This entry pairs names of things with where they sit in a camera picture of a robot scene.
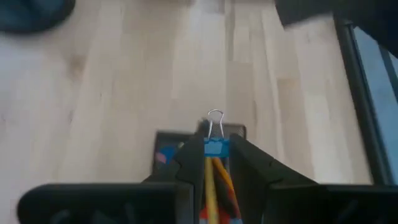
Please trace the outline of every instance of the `black device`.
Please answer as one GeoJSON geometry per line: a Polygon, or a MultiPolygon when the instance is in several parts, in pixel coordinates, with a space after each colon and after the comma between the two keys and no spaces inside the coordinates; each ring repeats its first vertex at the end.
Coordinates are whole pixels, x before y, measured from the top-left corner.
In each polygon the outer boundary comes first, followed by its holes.
{"type": "Polygon", "coordinates": [[[398,1],[396,0],[275,0],[279,19],[289,26],[320,14],[336,17],[361,28],[398,57],[398,1]]]}
{"type": "Polygon", "coordinates": [[[75,0],[0,0],[0,31],[42,32],[61,24],[74,7],[75,0]]]}
{"type": "MultiPolygon", "coordinates": [[[[50,184],[19,201],[21,224],[199,223],[205,132],[136,184],[50,184]]],[[[324,185],[242,136],[229,136],[229,166],[243,223],[397,223],[398,188],[324,185]]]]}

